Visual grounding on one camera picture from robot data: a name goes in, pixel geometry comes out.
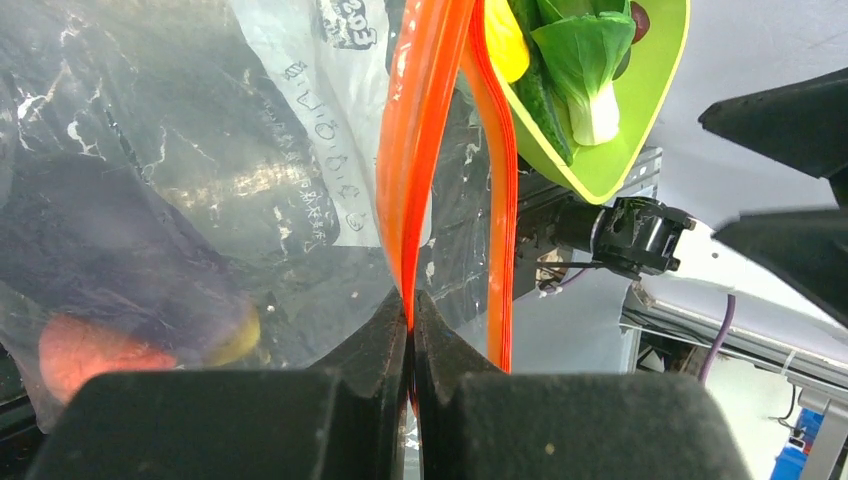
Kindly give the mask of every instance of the green bowl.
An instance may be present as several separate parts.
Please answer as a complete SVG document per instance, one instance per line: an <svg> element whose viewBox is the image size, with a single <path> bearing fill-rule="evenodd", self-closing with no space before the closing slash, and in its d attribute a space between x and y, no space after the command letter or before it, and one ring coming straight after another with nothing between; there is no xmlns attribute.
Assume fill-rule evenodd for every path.
<svg viewBox="0 0 848 480"><path fill-rule="evenodd" d="M500 79L512 107L518 153L549 180L595 205L606 203L621 188L654 125L686 43L689 0L639 0L639 4L648 12L651 28L633 45L630 65L613 83L621 113L615 139L594 147L577 145L571 138L568 112L564 106L558 107L573 157L570 167L542 135L512 89Z"/></svg>

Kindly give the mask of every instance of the resealable bag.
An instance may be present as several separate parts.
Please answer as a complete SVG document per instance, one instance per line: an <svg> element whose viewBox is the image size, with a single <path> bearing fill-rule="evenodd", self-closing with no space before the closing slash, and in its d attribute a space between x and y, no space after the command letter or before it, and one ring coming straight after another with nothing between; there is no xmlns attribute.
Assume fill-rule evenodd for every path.
<svg viewBox="0 0 848 480"><path fill-rule="evenodd" d="M42 429L107 371L305 367L394 288L403 1L0 7L0 341ZM482 116L442 95L415 280L457 327L487 309L492 180Z"/></svg>

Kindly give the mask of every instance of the red object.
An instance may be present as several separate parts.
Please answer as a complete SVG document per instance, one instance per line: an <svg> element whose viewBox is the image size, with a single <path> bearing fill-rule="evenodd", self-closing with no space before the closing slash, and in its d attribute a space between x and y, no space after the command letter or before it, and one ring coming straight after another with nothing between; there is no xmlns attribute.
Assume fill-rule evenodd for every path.
<svg viewBox="0 0 848 480"><path fill-rule="evenodd" d="M177 360L125 333L92 325L64 314L54 315L41 332L38 360L44 385L63 404L102 373L165 370Z"/></svg>
<svg viewBox="0 0 848 480"><path fill-rule="evenodd" d="M377 155L377 214L412 334L421 227L461 63L492 164L488 353L508 372L518 160L512 115L486 49L483 9L484 0L407 2Z"/></svg>
<svg viewBox="0 0 848 480"><path fill-rule="evenodd" d="M648 33L651 28L651 19L648 18L645 7L636 2L630 2L630 16L636 22L636 35L633 36L633 43L636 43Z"/></svg>
<svg viewBox="0 0 848 480"><path fill-rule="evenodd" d="M462 71L483 120L492 165L492 226L489 234L489 360L512 371L512 283L518 213L518 145L512 111L486 44L485 0L471 14Z"/></svg>

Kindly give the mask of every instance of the blue object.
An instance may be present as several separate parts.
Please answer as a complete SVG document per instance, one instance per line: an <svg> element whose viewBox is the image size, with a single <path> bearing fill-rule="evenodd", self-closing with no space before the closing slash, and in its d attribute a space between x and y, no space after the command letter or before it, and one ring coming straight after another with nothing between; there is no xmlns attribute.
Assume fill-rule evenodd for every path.
<svg viewBox="0 0 848 480"><path fill-rule="evenodd" d="M821 428L824 415L815 413L806 408L801 410L798 415L798 421L795 423L796 431L800 431L798 437L790 436L783 447L783 451L777 457L774 465L774 470L770 480L798 480L801 478L801 471L804 470L804 464L807 463L807 455L816 440L816 436Z"/></svg>

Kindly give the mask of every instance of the cucumber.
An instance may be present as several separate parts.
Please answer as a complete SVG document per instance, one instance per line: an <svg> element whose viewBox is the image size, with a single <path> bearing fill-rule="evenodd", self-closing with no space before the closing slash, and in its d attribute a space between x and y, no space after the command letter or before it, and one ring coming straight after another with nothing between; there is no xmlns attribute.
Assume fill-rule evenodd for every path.
<svg viewBox="0 0 848 480"><path fill-rule="evenodd" d="M512 84L512 89L554 151L562 157L566 165L571 165L571 151L554 108L553 82L545 70L539 48L530 37L531 31L542 26L539 5L536 0L508 0L508 2L524 34L527 49L530 51L530 66L524 75Z"/></svg>
<svg viewBox="0 0 848 480"><path fill-rule="evenodd" d="M618 64L618 68L615 69L615 73L612 75L613 80L618 80L618 77L624 75L624 71L627 70L628 65L630 65L630 49L627 49L627 53L624 54L624 57L621 59L621 63Z"/></svg>

